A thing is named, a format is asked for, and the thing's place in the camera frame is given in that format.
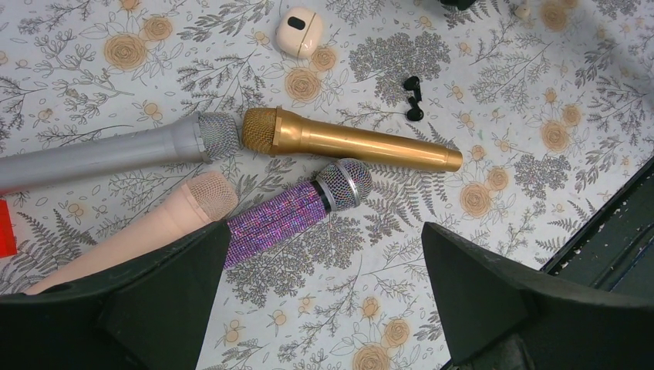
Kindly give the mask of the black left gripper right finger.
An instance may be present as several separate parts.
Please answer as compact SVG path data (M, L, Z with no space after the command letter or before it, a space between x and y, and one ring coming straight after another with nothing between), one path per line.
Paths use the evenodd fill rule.
M536 271L435 223L422 245L453 366L653 367L652 300Z

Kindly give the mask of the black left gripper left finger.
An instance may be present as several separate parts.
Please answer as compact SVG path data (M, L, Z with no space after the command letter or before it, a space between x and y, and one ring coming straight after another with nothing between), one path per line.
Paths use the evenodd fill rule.
M3 369L193 369L231 232L215 222L39 294L1 298Z

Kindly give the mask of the cream earbud charging case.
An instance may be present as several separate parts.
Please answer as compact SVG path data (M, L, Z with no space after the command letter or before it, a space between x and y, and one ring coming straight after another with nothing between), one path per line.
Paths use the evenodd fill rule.
M319 46L323 29L322 17L317 12L293 7L278 23L276 43L292 57L309 59Z

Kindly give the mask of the black earbud charging case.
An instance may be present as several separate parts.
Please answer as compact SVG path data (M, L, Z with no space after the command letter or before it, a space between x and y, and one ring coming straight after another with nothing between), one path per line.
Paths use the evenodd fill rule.
M458 11L465 11L469 9L477 0L440 0L444 6L456 8Z

